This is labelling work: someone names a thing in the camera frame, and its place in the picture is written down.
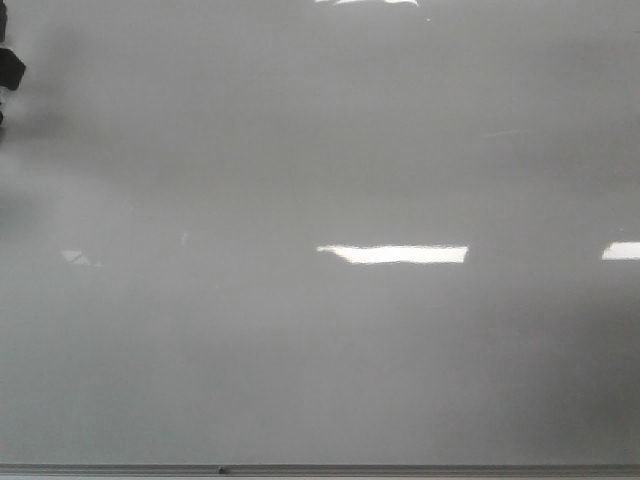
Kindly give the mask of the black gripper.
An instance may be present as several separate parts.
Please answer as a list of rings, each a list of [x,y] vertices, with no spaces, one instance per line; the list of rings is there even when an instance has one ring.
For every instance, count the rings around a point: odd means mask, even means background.
[[[6,43],[8,19],[6,2],[1,1],[1,123],[4,123],[7,99],[19,89],[26,72],[25,63]]]

